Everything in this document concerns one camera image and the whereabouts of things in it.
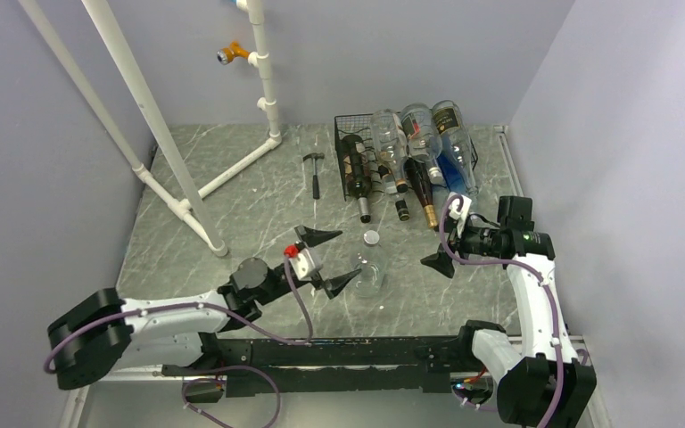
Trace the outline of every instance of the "hammer head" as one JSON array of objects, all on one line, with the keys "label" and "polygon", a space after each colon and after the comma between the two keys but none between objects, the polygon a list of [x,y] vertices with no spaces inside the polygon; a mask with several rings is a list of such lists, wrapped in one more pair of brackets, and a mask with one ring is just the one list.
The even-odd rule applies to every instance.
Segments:
[{"label": "hammer head", "polygon": [[308,159],[324,159],[324,154],[323,153],[309,153],[305,156],[303,156],[303,161],[305,162]]}]

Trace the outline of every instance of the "red connector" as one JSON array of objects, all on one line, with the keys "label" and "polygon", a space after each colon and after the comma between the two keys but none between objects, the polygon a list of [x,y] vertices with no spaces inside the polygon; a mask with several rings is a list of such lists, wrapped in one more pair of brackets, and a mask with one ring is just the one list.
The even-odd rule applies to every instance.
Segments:
[{"label": "red connector", "polygon": [[295,244],[290,244],[285,248],[285,256],[289,257],[290,259],[296,257],[298,255],[298,247],[295,246]]}]

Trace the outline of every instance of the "bottle cap on table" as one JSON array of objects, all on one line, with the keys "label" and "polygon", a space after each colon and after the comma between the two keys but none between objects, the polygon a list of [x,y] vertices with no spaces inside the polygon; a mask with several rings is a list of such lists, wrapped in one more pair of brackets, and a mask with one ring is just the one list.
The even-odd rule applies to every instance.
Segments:
[{"label": "bottle cap on table", "polygon": [[398,218],[400,221],[408,221],[411,218],[409,207],[405,201],[396,201],[395,208],[398,210]]},{"label": "bottle cap on table", "polygon": [[364,233],[364,243],[368,246],[374,246],[379,243],[379,233],[376,230],[367,230]]}]

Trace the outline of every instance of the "lavender wall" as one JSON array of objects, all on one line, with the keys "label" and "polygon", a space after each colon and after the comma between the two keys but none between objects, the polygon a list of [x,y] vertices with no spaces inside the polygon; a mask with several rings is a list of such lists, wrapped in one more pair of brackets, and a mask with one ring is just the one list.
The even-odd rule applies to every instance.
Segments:
[{"label": "lavender wall", "polygon": [[[265,0],[282,120],[454,99],[467,119],[507,123],[574,0]],[[172,124],[266,120],[258,72],[222,67],[234,38],[253,49],[229,0],[111,0]]]},{"label": "lavender wall", "polygon": [[[40,1],[143,159],[152,139],[80,1]],[[53,427],[45,329],[114,286],[141,185],[16,1],[0,1],[0,427]]]},{"label": "lavender wall", "polygon": [[577,0],[511,122],[615,426],[685,426],[685,2]]}]

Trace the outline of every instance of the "glass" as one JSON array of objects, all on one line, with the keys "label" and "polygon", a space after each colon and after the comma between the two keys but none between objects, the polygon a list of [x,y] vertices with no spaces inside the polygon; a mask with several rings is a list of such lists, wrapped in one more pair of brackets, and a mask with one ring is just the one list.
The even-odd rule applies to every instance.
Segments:
[{"label": "glass", "polygon": [[361,269],[348,288],[359,297],[373,297],[382,289],[385,271],[384,251],[379,244],[379,234],[375,230],[364,233],[359,249],[351,255],[351,268]]},{"label": "glass", "polygon": [[432,121],[432,110],[423,103],[413,103],[400,112],[400,123],[408,139],[408,156],[420,162],[437,159],[442,141]]},{"label": "glass", "polygon": [[390,170],[398,192],[407,192],[409,185],[403,163],[407,158],[408,141],[398,114],[389,109],[380,110],[371,115],[370,127],[376,159]]},{"label": "glass", "polygon": [[398,212],[398,218],[400,221],[408,221],[411,218],[409,206],[403,199],[403,193],[398,192],[397,186],[395,185],[395,177],[392,176],[392,173],[385,165],[379,166],[379,177],[382,178],[384,192],[389,194],[392,200],[395,201],[395,209]]},{"label": "glass", "polygon": [[432,108],[433,121],[442,138],[442,154],[448,158],[460,172],[466,194],[471,198],[472,206],[477,202],[479,185],[471,165],[471,136],[463,123],[458,106],[451,100],[440,101]]}]

